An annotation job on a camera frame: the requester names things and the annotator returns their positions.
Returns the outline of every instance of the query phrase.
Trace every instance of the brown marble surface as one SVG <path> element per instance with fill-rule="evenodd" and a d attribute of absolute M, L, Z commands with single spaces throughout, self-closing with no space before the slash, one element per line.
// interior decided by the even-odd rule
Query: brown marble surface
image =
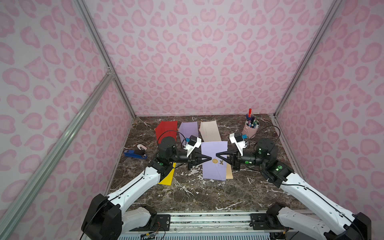
<path fill-rule="evenodd" d="M 260 122 L 259 129 L 271 125 L 271 119 L 267 114 L 258 114 L 257 117 Z M 236 146 L 229 141 L 229 134 L 242 130 L 244 115 L 136 117 L 125 147 L 135 149 L 137 144 L 144 144 L 148 148 L 146 151 L 148 158 L 140 160 L 122 155 L 110 191 L 113 192 L 127 184 L 153 159 L 157 152 L 154 129 L 161 121 L 178 121 L 178 126 L 181 122 L 197 121 L 200 127 L 200 121 L 213 120 L 217 121 L 222 141 L 229 142 L 228 150 L 235 149 Z M 278 135 L 273 127 L 268 127 L 251 139 L 250 147 L 253 147 L 257 139 L 263 137 L 275 140 Z M 280 141 L 277 145 L 278 159 L 290 166 Z M 136 200 L 132 207 L 148 204 L 157 211 L 254 210 L 267 209 L 275 202 L 285 203 L 292 209 L 305 208 L 294 197 L 266 182 L 260 173 L 253 172 L 245 166 L 242 166 L 240 171 L 233 170 L 233 179 L 218 181 L 203 179 L 201 166 L 188 171 L 185 164 L 175 169 L 171 186 L 158 184 L 152 187 Z"/>

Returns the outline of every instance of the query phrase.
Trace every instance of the lavender paper sheet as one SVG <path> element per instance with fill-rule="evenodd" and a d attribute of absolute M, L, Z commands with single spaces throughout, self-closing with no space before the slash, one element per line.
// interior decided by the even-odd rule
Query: lavender paper sheet
<path fill-rule="evenodd" d="M 184 137 L 189 138 L 191 135 L 195 137 L 199 137 L 199 130 L 197 128 L 197 122 L 182 122 L 179 127 L 179 132 L 181 132 Z M 183 143 L 182 145 L 185 146 L 184 137 L 179 134 L 180 141 Z"/>
<path fill-rule="evenodd" d="M 224 152 L 227 150 L 227 141 L 201 143 L 201 153 L 212 158 L 211 161 L 203 163 L 203 179 L 225 181 L 225 177 L 227 175 L 227 163 L 221 160 L 220 158 L 216 157 L 216 153 Z"/>

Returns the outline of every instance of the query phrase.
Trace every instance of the black cable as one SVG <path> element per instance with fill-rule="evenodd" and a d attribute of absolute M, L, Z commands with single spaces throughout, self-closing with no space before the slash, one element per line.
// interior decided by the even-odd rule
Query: black cable
<path fill-rule="evenodd" d="M 271 240 L 279 239 L 283 235 L 283 232 L 281 232 L 279 235 L 277 235 L 275 238 L 271 238 Z"/>
<path fill-rule="evenodd" d="M 277 128 L 277 129 L 279 130 L 279 135 L 278 135 L 278 137 L 277 137 L 277 139 L 276 139 L 276 141 L 275 141 L 275 145 L 276 145 L 277 141 L 279 141 L 279 139 L 280 139 L 281 129 L 280 129 L 278 126 L 275 126 L 275 125 L 268 125 L 268 126 L 262 128 L 262 129 L 258 130 L 258 131 L 257 131 L 253 136 L 251 136 L 249 139 L 253 138 L 254 136 L 256 136 L 256 134 L 260 133 L 261 131 L 263 131 L 263 130 L 266 129 L 267 127 L 275 127 L 275 128 Z"/>
<path fill-rule="evenodd" d="M 92 220 L 95 218 L 95 216 L 96 216 L 96 214 L 105 206 L 105 205 L 107 205 L 107 203 L 108 202 L 105 202 L 97 211 L 96 211 L 96 213 L 92 216 L 92 218 L 91 218 L 91 220 L 89 221 L 89 223 L 85 226 L 85 228 L 84 228 L 84 231 L 83 231 L 83 233 L 82 233 L 82 235 L 81 235 L 81 237 L 80 237 L 80 240 L 83 238 L 83 236 L 84 236 L 84 233 L 85 233 L 85 231 L 88 229 L 88 227 L 89 227 L 89 225 L 91 224 L 91 222 L 92 222 Z"/>
<path fill-rule="evenodd" d="M 163 235 L 163 237 L 160 239 L 160 240 L 163 240 L 163 238 L 164 238 L 165 235 L 166 235 L 166 230 L 165 230 L 163 227 L 161 227 L 161 226 L 159 226 L 159 228 L 162 228 L 162 229 L 164 230 L 164 235 Z"/>
<path fill-rule="evenodd" d="M 296 234 L 298 234 L 299 232 L 297 231 L 289 240 L 292 240 L 293 239 L 293 237 L 296 235 Z"/>
<path fill-rule="evenodd" d="M 157 144 L 159 144 L 159 139 L 160 139 L 161 136 L 162 136 L 164 133 L 166 133 L 166 132 L 177 132 L 177 133 L 180 133 L 181 136 L 183 136 L 183 138 L 184 138 L 184 140 L 181 142 L 181 145 L 183 145 L 183 142 L 184 142 L 184 141 L 185 141 L 185 144 L 187 144 L 187 139 L 184 137 L 184 135 L 183 135 L 181 132 L 179 132 L 179 131 L 175 131 L 175 130 L 167 130 L 167 131 L 163 132 L 163 133 L 160 135 L 160 137 L 157 139 Z"/>
<path fill-rule="evenodd" d="M 348 221 L 351 222 L 352 225 L 354 225 L 356 227 L 356 230 L 359 232 L 360 236 L 361 236 L 361 239 L 364 239 L 364 236 L 363 234 L 361 233 L 361 231 L 359 230 L 359 228 L 349 219 L 347 218 L 347 216 L 340 212 L 337 208 L 335 208 L 334 206 L 332 206 L 332 204 L 330 204 L 329 202 L 327 202 L 324 198 L 322 198 L 317 192 L 315 192 L 314 190 L 306 187 L 306 186 L 303 186 L 303 185 L 300 185 L 300 184 L 284 184 L 284 183 L 281 183 L 281 185 L 285 185 L 285 186 L 300 186 L 300 187 L 304 187 L 304 189 L 308 189 L 310 190 L 311 192 L 313 192 L 314 194 L 316 194 L 319 198 L 321 198 L 324 202 L 326 202 L 329 206 L 331 206 L 335 211 L 337 211 L 339 214 L 341 214 L 342 216 L 344 216 L 346 219 L 348 219 Z"/>
<path fill-rule="evenodd" d="M 122 194 L 124 194 L 128 189 L 130 189 L 132 186 L 134 186 L 136 183 L 138 183 L 143 177 L 141 177 L 139 180 L 137 180 L 134 184 L 132 184 L 130 187 L 128 187 L 126 190 L 124 190 L 122 193 L 120 193 L 119 195 L 115 196 L 114 198 L 112 198 L 111 200 L 108 200 L 106 203 L 104 203 L 97 211 L 96 213 L 92 216 L 91 220 L 88 222 L 88 224 L 85 226 L 84 228 L 84 231 L 80 237 L 80 240 L 81 238 L 84 236 L 84 233 L 85 231 L 88 229 L 89 225 L 91 224 L 92 220 L 94 219 L 94 217 L 97 215 L 97 213 L 108 203 L 108 202 L 111 202 L 112 200 L 118 198 L 119 196 L 121 196 Z"/>
<path fill-rule="evenodd" d="M 256 170 L 256 169 L 253 169 L 253 168 L 248 167 L 248 165 L 246 165 L 246 167 L 247 167 L 248 169 L 252 170 L 252 171 L 260 172 L 259 170 Z"/>
<path fill-rule="evenodd" d="M 176 169 L 176 168 L 178 168 L 178 167 L 180 167 L 180 166 L 182 166 L 182 165 L 184 165 L 185 163 L 182 163 L 182 164 L 180 164 L 179 166 L 177 166 L 177 167 L 174 167 L 173 169 Z"/>

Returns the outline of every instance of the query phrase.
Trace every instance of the pink leopard print wall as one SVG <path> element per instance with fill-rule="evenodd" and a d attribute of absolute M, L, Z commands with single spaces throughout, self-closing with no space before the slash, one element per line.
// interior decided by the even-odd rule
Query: pink leopard print wall
<path fill-rule="evenodd" d="M 79 239 L 92 198 L 105 194 L 131 121 L 111 83 L 10 239 Z"/>
<path fill-rule="evenodd" d="M 0 218 L 105 73 L 71 0 L 0 2 Z"/>
<path fill-rule="evenodd" d="M 331 0 L 86 0 L 137 115 L 273 113 Z"/>
<path fill-rule="evenodd" d="M 309 183 L 384 235 L 384 2 L 349 0 L 279 118 Z"/>

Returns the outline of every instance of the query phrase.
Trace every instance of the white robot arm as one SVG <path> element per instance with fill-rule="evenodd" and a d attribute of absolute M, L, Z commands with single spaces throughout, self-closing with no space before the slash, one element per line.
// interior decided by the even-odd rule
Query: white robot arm
<path fill-rule="evenodd" d="M 92 240 L 117 239 L 120 233 L 138 227 L 157 227 L 153 217 L 154 209 L 143 206 L 132 211 L 127 209 L 148 189 L 158 184 L 173 169 L 173 162 L 188 163 L 188 168 L 197 166 L 210 157 L 195 151 L 201 139 L 194 136 L 178 151 L 175 141 L 166 137 L 159 144 L 159 154 L 136 178 L 106 197 L 96 196 L 88 209 L 81 227 Z M 278 147 L 270 139 L 260 139 L 256 151 L 230 150 L 217 153 L 235 170 L 240 164 L 260 166 L 267 181 L 291 194 L 312 210 L 321 220 L 297 213 L 288 207 L 275 203 L 266 212 L 262 221 L 273 229 L 284 226 L 293 228 L 319 240 L 371 240 L 371 220 L 362 213 L 354 215 L 339 206 L 305 182 L 298 174 L 276 160 Z"/>

